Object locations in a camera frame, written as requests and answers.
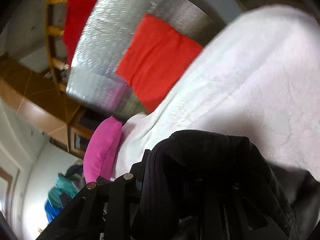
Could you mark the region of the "teal and blue clothes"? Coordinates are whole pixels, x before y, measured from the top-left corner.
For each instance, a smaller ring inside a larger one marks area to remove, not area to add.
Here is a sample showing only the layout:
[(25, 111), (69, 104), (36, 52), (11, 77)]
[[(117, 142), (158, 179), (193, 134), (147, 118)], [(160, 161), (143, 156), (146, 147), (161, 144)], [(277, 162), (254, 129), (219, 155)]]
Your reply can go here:
[(58, 173), (55, 185), (49, 190), (44, 205), (48, 223), (57, 217), (66, 203), (74, 198), (85, 184), (84, 166), (79, 162), (70, 166), (65, 173)]

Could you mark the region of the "red cloth on headboard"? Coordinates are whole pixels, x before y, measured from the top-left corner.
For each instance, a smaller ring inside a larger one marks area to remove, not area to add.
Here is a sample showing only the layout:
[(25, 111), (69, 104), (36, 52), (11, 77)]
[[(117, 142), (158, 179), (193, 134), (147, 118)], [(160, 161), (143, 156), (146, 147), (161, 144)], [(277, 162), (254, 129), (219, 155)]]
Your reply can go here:
[(76, 46), (97, 0), (68, 0), (63, 42), (71, 64)]

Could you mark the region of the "wooden nightstand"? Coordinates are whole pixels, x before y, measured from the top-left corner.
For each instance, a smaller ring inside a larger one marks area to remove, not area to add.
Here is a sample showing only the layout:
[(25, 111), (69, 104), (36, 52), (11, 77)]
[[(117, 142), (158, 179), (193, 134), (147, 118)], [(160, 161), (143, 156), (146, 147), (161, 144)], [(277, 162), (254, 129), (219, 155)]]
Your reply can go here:
[(80, 159), (103, 120), (96, 111), (58, 93), (53, 81), (7, 55), (1, 56), (1, 98), (56, 146)]

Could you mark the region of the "red pillow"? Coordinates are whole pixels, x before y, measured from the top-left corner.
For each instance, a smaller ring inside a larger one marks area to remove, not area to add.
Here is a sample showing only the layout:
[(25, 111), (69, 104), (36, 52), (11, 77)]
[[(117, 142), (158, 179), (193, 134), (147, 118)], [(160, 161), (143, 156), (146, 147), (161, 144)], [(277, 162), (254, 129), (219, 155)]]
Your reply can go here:
[(200, 44), (167, 22), (145, 14), (116, 73), (151, 113), (202, 50)]

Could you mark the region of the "pink pillow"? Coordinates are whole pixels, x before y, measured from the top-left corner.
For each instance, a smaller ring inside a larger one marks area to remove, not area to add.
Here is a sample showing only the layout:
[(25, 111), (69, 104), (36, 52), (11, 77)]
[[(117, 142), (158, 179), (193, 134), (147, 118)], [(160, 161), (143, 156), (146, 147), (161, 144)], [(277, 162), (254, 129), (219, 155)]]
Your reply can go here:
[(84, 178), (87, 183), (98, 177), (111, 179), (122, 136), (122, 123), (114, 117), (105, 119), (94, 131), (84, 155)]

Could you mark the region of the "black garment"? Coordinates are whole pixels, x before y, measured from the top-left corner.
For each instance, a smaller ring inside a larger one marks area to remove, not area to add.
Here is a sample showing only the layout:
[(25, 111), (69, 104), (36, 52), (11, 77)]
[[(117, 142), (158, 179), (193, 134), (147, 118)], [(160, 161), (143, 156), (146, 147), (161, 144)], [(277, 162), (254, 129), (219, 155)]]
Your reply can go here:
[(319, 182), (307, 170), (269, 163), (246, 137), (184, 130), (146, 160), (134, 239), (228, 239), (245, 222), (272, 219), (289, 239), (319, 221)]

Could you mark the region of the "white bed blanket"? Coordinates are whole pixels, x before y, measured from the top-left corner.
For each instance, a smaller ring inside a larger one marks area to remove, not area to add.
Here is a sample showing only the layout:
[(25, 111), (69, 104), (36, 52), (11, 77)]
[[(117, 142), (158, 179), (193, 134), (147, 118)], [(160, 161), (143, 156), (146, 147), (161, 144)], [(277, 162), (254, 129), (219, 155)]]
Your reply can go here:
[(127, 121), (113, 178), (185, 129), (248, 137), (269, 162), (319, 178), (319, 23), (289, 6), (236, 18), (151, 114)]

